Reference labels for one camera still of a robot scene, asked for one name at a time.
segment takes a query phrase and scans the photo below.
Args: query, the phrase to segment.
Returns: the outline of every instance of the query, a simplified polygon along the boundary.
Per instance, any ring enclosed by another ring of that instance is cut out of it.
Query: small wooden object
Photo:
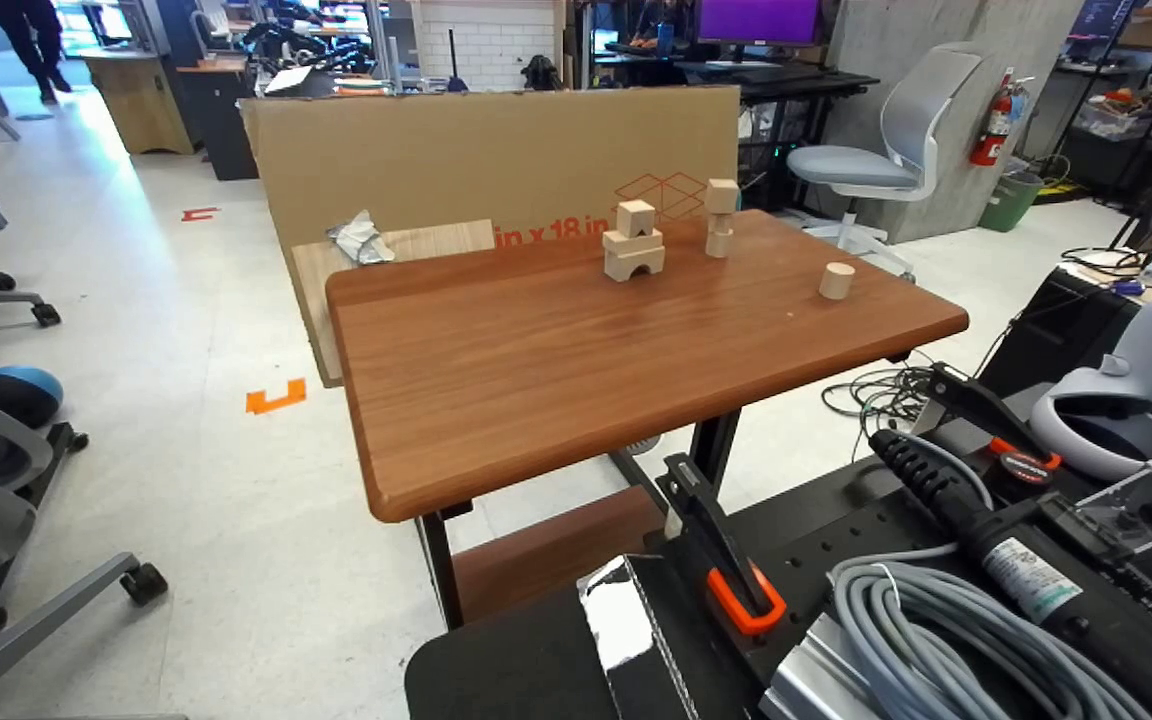
[[[726,255],[726,244],[736,235],[736,205],[739,205],[736,179],[707,179],[707,190],[703,190],[703,212],[707,212],[703,255]]]
[[[665,235],[647,200],[616,205],[616,230],[605,233],[605,278],[625,284],[637,274],[665,274]]]
[[[824,265],[820,298],[832,301],[832,306],[849,301],[853,298],[853,278],[857,278],[853,265]]]

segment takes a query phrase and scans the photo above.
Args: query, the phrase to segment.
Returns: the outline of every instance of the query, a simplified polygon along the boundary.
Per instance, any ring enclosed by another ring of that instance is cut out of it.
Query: person
[[[102,27],[102,3],[83,3],[96,43],[116,43]]]
[[[0,0],[0,27],[28,78],[40,83],[42,106],[57,106],[57,93],[73,93],[58,78],[58,17],[53,0]]]

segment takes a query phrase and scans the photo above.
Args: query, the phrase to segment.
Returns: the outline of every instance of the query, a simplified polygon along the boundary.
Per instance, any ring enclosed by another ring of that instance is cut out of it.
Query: purple screen
[[[817,43],[817,0],[701,0],[701,39]]]

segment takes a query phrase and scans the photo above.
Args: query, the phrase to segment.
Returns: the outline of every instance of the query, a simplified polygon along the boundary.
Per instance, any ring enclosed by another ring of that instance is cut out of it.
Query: white floor
[[[0,141],[0,270],[65,325],[40,331],[28,307],[0,307],[0,364],[53,370],[90,448],[58,471],[7,610],[122,550],[168,573],[171,602],[131,615],[107,592],[0,680],[0,717],[407,717],[404,661],[440,614],[411,528],[363,509],[347,408],[317,379],[258,183],[216,183],[190,156],[127,160],[90,87],[19,134]],[[920,284],[970,314],[922,358],[975,370],[1057,253],[1103,244],[1114,224],[1057,205],[1008,235],[903,244]],[[244,417],[244,394],[292,376],[307,379],[304,406]],[[817,388],[777,398],[742,417],[725,506],[849,455],[853,429]],[[478,499],[452,538],[471,543],[612,487],[600,462],[562,468]]]

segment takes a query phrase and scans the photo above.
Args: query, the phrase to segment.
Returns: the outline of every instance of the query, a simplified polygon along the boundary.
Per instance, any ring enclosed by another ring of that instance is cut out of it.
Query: red fire extinguisher
[[[1000,160],[1000,149],[1011,136],[1011,119],[1019,116],[1019,83],[1011,78],[1005,78],[1000,93],[988,106],[988,116],[978,125],[978,136],[970,143],[970,164],[988,168]]]

